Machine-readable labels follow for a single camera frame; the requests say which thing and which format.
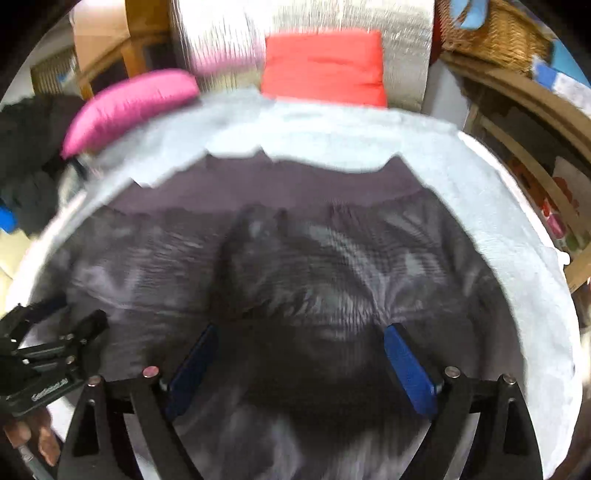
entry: hand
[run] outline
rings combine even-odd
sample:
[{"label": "hand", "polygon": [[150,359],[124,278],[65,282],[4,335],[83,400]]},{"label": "hand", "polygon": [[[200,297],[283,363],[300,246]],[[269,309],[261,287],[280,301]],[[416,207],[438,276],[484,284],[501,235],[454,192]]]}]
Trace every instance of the hand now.
[{"label": "hand", "polygon": [[22,420],[15,420],[4,427],[4,432],[14,448],[27,443],[36,432],[39,437],[39,453],[45,461],[55,466],[60,457],[60,446],[51,429],[51,415],[46,408],[38,408]]}]

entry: blue object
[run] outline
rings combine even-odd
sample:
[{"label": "blue object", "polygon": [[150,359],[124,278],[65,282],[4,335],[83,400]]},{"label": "blue object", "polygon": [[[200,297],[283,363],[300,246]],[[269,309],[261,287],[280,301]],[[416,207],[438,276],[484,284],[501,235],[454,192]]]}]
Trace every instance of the blue object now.
[{"label": "blue object", "polygon": [[384,332],[384,349],[414,410],[429,419],[435,418],[438,389],[394,325]]},{"label": "blue object", "polygon": [[217,329],[215,325],[210,324],[191,348],[168,385],[168,400],[164,414],[169,421],[187,411],[216,351]]},{"label": "blue object", "polygon": [[0,206],[0,229],[13,233],[17,229],[17,219],[6,207]]},{"label": "blue object", "polygon": [[[458,18],[470,3],[466,18],[460,24]],[[457,28],[464,30],[476,30],[484,25],[488,15],[488,0],[452,0],[450,3],[450,16]]]},{"label": "blue object", "polygon": [[587,77],[579,67],[579,64],[564,46],[560,40],[554,40],[554,50],[552,53],[552,62],[550,66],[559,72],[574,78],[577,82],[587,87],[591,87]]},{"label": "blue object", "polygon": [[546,87],[548,90],[552,90],[552,85],[556,81],[558,72],[551,67],[548,67],[543,62],[534,63],[534,79],[541,86]]}]

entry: gray blanket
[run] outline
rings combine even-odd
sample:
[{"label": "gray blanket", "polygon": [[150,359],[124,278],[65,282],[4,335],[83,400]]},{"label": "gray blanket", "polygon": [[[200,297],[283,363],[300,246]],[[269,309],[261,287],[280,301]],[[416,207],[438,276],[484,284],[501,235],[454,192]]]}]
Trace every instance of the gray blanket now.
[{"label": "gray blanket", "polygon": [[[250,90],[204,97],[106,149],[98,158],[104,179],[89,187],[81,207],[60,219],[64,227],[49,230],[35,250],[47,248],[51,255],[133,180],[156,185],[208,152],[240,157],[260,149],[273,159],[340,171],[379,170],[401,153],[437,193],[509,301],[526,361],[526,400],[549,477],[566,455],[580,407],[576,313],[556,250],[547,235],[547,241],[538,235],[535,227],[542,233],[543,227],[531,208],[521,206],[527,201],[517,185],[485,148],[459,137],[452,125],[400,111],[273,102]],[[30,260],[15,279],[12,304],[28,301],[43,255]]]}]

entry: dark gray fabric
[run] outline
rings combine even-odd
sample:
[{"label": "dark gray fabric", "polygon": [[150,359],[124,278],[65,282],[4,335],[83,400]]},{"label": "dark gray fabric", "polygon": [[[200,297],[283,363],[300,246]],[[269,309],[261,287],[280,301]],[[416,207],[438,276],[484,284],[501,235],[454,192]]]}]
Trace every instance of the dark gray fabric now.
[{"label": "dark gray fabric", "polygon": [[522,381],[524,367],[492,271],[439,199],[406,178],[368,205],[103,208],[45,269],[34,300],[66,290],[73,308],[34,338],[105,310],[99,370],[115,380],[164,365],[214,322],[217,360],[176,425],[204,478],[398,478],[428,425],[388,375],[387,325],[404,322],[439,365],[474,377]]},{"label": "dark gray fabric", "polygon": [[272,161],[263,152],[240,159],[207,155],[156,188],[132,185],[110,207],[124,213],[150,213],[173,207],[235,212],[254,203],[275,208],[331,202],[371,205],[420,188],[399,157],[378,171],[344,173],[295,161]]}]

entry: silver insulation roll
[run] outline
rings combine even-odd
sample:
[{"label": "silver insulation roll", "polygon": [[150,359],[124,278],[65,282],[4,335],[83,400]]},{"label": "silver insulation roll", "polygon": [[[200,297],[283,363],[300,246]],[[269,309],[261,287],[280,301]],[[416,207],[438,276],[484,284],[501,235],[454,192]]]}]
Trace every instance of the silver insulation roll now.
[{"label": "silver insulation roll", "polygon": [[273,33],[380,30],[389,103],[411,111],[423,102],[433,15],[434,0],[171,0],[183,61],[207,84],[220,74],[260,71],[265,36]]}]

